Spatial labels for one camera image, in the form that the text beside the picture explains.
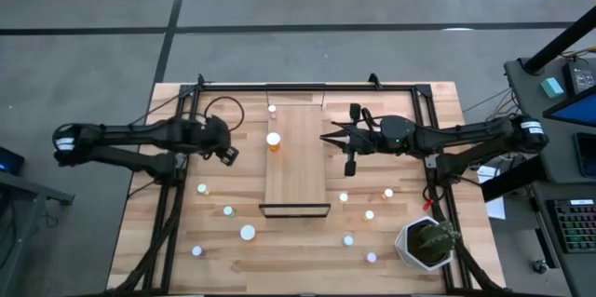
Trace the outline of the backlit keyboard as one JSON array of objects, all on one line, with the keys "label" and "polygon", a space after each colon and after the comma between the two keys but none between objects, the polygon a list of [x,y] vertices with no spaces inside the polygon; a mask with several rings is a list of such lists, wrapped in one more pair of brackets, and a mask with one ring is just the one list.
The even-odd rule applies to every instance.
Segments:
[{"label": "backlit keyboard", "polygon": [[546,201],[565,253],[596,253],[596,199]]}]

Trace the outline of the clear acrylic tray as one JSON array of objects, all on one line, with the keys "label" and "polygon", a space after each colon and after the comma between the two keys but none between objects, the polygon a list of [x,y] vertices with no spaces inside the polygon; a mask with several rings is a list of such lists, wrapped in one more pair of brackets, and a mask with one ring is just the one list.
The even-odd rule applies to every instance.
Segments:
[{"label": "clear acrylic tray", "polygon": [[269,107],[266,135],[280,135],[280,148],[266,144],[264,202],[268,219],[325,218],[331,210],[326,197],[325,154],[319,139],[324,123],[321,85],[271,84],[265,90]]}]

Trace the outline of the gray metal cart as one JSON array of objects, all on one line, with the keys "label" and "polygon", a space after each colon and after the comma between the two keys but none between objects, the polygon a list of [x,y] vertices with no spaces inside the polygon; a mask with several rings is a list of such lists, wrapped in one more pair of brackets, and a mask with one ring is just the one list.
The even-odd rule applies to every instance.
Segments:
[{"label": "gray metal cart", "polygon": [[71,206],[74,198],[73,194],[0,172],[0,297],[13,295],[46,202],[55,200],[61,206]]}]

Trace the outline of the teal box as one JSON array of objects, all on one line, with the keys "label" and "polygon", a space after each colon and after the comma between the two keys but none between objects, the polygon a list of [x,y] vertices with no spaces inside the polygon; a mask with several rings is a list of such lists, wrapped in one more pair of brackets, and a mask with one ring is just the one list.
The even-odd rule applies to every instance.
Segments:
[{"label": "teal box", "polygon": [[564,90],[558,80],[554,77],[548,77],[540,83],[540,87],[550,99],[561,97]]}]

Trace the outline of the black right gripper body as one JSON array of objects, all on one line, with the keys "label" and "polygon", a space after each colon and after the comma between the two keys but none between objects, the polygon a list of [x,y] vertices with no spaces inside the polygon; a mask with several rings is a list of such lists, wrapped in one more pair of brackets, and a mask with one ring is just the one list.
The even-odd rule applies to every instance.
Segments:
[{"label": "black right gripper body", "polygon": [[356,155],[369,155],[376,151],[377,135],[373,130],[378,127],[374,117],[367,108],[360,104],[351,103],[349,108],[351,121],[345,126],[348,144],[345,153],[348,159],[345,163],[345,176],[356,174]]}]

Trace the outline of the black tablet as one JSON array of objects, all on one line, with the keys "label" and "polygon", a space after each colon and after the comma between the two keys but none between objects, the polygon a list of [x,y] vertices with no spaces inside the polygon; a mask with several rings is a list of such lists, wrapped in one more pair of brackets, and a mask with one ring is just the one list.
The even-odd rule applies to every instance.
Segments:
[{"label": "black tablet", "polygon": [[596,135],[578,132],[574,144],[580,174],[596,179]]}]

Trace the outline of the black device with blue light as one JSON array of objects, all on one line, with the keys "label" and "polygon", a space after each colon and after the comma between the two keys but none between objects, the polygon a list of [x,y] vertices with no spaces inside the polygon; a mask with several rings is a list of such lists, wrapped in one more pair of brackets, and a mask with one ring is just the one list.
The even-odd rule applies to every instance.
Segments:
[{"label": "black device with blue light", "polygon": [[20,175],[25,163],[25,158],[0,146],[0,172]]}]

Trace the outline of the black desk beam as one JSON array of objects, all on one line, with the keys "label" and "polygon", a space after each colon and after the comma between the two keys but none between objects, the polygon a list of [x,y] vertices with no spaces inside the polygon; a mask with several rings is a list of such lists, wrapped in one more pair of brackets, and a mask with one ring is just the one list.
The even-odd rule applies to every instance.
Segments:
[{"label": "black desk beam", "polygon": [[535,156],[499,176],[483,182],[481,184],[483,199],[485,202],[489,202],[533,182],[542,182],[548,179],[541,158]]}]

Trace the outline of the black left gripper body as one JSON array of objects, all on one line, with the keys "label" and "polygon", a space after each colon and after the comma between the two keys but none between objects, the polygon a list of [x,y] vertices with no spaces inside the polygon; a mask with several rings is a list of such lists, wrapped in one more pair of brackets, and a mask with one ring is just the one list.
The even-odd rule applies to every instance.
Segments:
[{"label": "black left gripper body", "polygon": [[226,166],[232,166],[239,150],[232,145],[231,131],[227,123],[213,115],[205,118],[205,125],[199,131],[199,151],[204,160],[216,155]]}]

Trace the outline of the black diagonal post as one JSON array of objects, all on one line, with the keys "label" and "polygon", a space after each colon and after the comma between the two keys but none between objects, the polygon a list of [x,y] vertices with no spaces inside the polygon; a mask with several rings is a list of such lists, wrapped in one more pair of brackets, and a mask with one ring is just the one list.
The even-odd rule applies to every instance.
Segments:
[{"label": "black diagonal post", "polygon": [[532,58],[522,63],[523,70],[538,76],[543,67],[562,54],[572,44],[583,38],[596,27],[596,6],[590,9],[580,19],[565,29],[551,42],[539,50]]}]

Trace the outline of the black device box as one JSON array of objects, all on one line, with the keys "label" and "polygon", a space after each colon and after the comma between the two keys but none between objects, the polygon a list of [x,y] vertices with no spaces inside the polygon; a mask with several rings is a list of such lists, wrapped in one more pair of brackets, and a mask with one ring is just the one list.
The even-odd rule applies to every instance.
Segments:
[{"label": "black device box", "polygon": [[596,69],[586,61],[568,61],[562,67],[562,75],[570,96],[596,85]]}]

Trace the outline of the cactus in white pot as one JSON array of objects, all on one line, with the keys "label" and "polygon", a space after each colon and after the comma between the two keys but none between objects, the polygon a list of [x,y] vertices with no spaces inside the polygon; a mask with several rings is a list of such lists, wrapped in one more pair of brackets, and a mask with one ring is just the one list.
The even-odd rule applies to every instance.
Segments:
[{"label": "cactus in white pot", "polygon": [[461,234],[448,221],[438,222],[426,216],[405,225],[394,248],[407,266],[433,271],[449,264]]}]

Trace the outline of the gray side desk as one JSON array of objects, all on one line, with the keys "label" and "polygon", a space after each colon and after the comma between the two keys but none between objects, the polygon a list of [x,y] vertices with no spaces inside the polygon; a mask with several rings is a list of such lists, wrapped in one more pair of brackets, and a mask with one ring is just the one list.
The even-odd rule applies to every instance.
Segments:
[{"label": "gray side desk", "polygon": [[523,179],[531,186],[538,216],[544,222],[542,234],[552,244],[552,261],[562,269],[574,297],[596,297],[596,252],[565,252],[554,213],[549,208],[550,200],[559,199],[592,199],[596,204],[596,179],[581,174],[574,142],[576,133],[596,135],[596,128],[543,116],[547,109],[568,99],[567,93],[551,98],[541,87],[541,83],[551,77],[563,84],[564,64],[562,59],[552,61],[542,69],[541,75],[527,74],[518,61],[504,64],[509,85],[521,111],[537,119],[549,136],[549,144],[538,156],[506,175],[520,176],[524,171],[530,173]]}]

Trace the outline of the monitor with blue screen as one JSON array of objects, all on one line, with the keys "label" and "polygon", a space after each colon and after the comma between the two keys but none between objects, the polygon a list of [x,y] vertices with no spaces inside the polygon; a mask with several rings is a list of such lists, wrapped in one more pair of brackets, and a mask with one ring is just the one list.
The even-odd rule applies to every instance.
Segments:
[{"label": "monitor with blue screen", "polygon": [[596,128],[596,86],[548,108],[543,117]]}]

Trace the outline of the white paper sheet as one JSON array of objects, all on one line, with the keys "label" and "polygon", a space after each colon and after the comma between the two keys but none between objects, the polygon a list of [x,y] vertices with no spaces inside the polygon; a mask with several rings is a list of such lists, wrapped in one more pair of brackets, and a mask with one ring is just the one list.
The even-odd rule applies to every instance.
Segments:
[{"label": "white paper sheet", "polygon": [[[500,175],[500,169],[488,166],[481,166],[477,170],[477,176],[479,179],[480,184],[484,182],[488,182],[495,178],[496,176]],[[489,218],[497,219],[497,220],[505,220],[506,219],[506,212],[505,212],[505,204],[503,197],[499,197],[492,201],[488,201],[485,203],[487,214]]]}]

